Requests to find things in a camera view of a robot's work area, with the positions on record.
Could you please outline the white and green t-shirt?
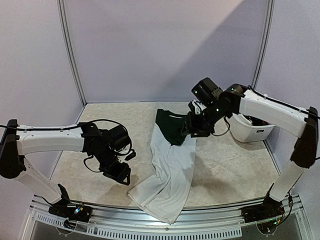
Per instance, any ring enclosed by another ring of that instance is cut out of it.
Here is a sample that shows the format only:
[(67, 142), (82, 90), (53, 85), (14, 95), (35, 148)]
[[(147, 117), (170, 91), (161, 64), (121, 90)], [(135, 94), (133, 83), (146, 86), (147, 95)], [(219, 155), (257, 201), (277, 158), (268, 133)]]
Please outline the white and green t-shirt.
[(194, 175), (197, 140), (181, 134), (185, 119), (157, 109), (150, 142), (155, 173), (127, 193), (140, 209), (169, 225), (184, 208)]

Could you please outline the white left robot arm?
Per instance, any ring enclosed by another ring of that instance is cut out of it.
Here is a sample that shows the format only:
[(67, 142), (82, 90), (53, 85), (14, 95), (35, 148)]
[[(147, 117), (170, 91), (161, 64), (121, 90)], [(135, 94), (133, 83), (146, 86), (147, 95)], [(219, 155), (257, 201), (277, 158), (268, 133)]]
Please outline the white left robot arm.
[(73, 151), (95, 158), (98, 172), (123, 185), (130, 184), (131, 168), (126, 163), (136, 156), (128, 130), (120, 123), (100, 129), (96, 121), (60, 127), (19, 125), (11, 119), (0, 141), (0, 175), (22, 183), (44, 198), (63, 216), (74, 213), (67, 190), (36, 170), (26, 155), (41, 152)]

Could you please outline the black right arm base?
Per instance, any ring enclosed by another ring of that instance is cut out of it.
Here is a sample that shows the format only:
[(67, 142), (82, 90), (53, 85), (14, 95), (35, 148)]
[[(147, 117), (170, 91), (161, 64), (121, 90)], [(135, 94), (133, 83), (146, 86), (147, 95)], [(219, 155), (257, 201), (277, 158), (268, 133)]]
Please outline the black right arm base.
[(241, 216), (244, 218), (245, 223), (257, 222), (257, 221), (268, 219), (268, 218), (275, 218), (276, 216), (281, 215), (280, 220), (277, 220), (275, 223), (276, 225), (280, 225), (283, 221), (285, 221), (289, 217), (294, 205), (293, 197), (290, 191), (287, 192), (288, 205), (290, 207), (290, 210), (287, 213), (287, 216), (285, 216), (285, 209), (283, 207), (282, 201), (278, 202), (272, 199), (270, 197), (270, 191), (271, 191), (271, 188), (268, 190), (262, 203), (256, 204), (253, 206), (245, 206), (240, 209)]

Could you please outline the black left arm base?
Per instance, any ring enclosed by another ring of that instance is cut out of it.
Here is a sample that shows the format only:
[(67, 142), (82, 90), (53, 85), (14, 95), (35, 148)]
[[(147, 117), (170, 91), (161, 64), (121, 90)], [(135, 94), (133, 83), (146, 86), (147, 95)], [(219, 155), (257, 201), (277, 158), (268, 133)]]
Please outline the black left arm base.
[(69, 221), (88, 223), (93, 209), (84, 205), (83, 202), (71, 203), (67, 190), (61, 184), (57, 186), (61, 191), (61, 199), (57, 203), (51, 203), (48, 212), (58, 217), (68, 218)]

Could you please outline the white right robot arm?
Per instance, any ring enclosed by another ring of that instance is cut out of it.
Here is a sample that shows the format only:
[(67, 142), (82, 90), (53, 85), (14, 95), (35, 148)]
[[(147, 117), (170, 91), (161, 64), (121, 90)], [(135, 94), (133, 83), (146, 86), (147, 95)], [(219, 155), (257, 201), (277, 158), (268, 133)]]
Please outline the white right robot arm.
[(215, 134), (215, 125), (222, 118), (234, 115), (254, 117), (295, 137), (292, 154), (268, 193), (268, 200), (259, 206), (262, 218), (278, 210), (278, 203), (295, 186), (303, 173), (317, 160), (319, 116), (313, 107), (292, 106), (262, 95), (251, 86), (233, 84), (225, 90), (208, 79), (198, 82), (191, 90), (196, 97), (189, 103), (184, 135), (206, 138)]

